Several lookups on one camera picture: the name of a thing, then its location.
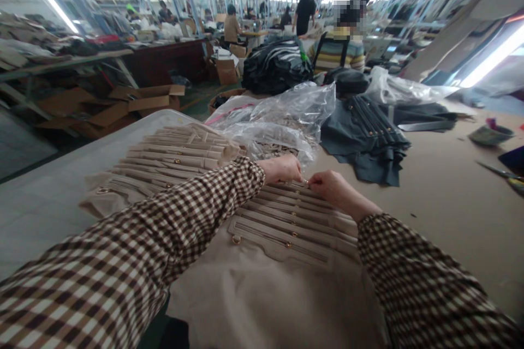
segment brown checkered shirt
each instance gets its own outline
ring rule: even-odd
[[[0,347],[136,347],[169,285],[264,179],[238,158],[55,245],[0,284]],[[474,277],[388,215],[359,224],[359,251],[399,346],[515,347],[522,338]]]

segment fabric pile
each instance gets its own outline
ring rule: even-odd
[[[338,162],[352,164],[359,180],[400,186],[400,162],[411,143],[368,96],[337,100],[321,132],[320,145]]]
[[[242,87],[255,94],[276,95],[313,76],[312,65],[297,37],[266,42],[244,61]]]
[[[241,154],[204,125],[165,127],[130,147],[113,169],[89,176],[80,206],[103,218]],[[263,186],[172,283],[167,315],[189,325],[188,336],[175,341],[223,348],[387,347],[357,237],[350,216],[302,184]]]

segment hand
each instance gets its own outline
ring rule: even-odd
[[[362,196],[338,172],[330,170],[315,173],[309,179],[309,188],[350,215],[357,224],[368,215],[383,213],[380,207]]]
[[[295,180],[302,182],[302,168],[300,162],[292,154],[269,160],[257,161],[257,164],[266,173],[265,184],[277,183],[278,181],[288,182]]]

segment worker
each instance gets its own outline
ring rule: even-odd
[[[158,12],[158,18],[160,19],[160,23],[166,22],[166,23],[173,23],[176,22],[175,16],[172,14],[171,10],[168,8],[168,6],[165,4],[165,1],[160,0],[160,11]]]
[[[346,41],[349,42],[344,67],[364,71],[364,45],[362,38],[354,34],[357,30],[356,25],[362,19],[364,13],[365,8],[359,4],[347,2],[340,5],[340,12],[339,16],[337,16],[335,27],[332,31],[327,32],[325,36],[330,41],[324,41],[320,47],[317,62],[315,63],[315,74],[340,67],[341,58],[343,57],[342,51]],[[320,40],[322,38],[319,38],[314,45],[309,47],[307,52],[312,62],[320,46]]]
[[[137,347],[219,226],[264,184],[291,180],[302,181],[293,155],[240,157],[66,238],[0,284],[0,346]],[[522,331],[453,258],[339,173],[316,173],[309,187],[357,223],[396,347],[523,347]]]
[[[284,26],[291,25],[291,15],[289,15],[289,6],[285,8],[285,13],[280,18],[280,29],[284,30]]]
[[[291,31],[294,33],[296,26],[296,35],[306,34],[309,27],[309,17],[313,20],[313,25],[315,24],[316,11],[317,5],[315,4],[315,0],[300,0],[296,6],[293,29],[291,29]]]
[[[228,5],[228,16],[224,22],[224,41],[226,46],[229,48],[230,44],[236,44],[246,46],[247,41],[244,43],[240,42],[239,34],[242,33],[239,21],[236,18],[236,8],[233,4]]]

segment metal ring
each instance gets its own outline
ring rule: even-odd
[[[97,195],[107,194],[109,191],[110,191],[110,189],[107,188],[107,187],[100,187],[100,188],[97,190]]]

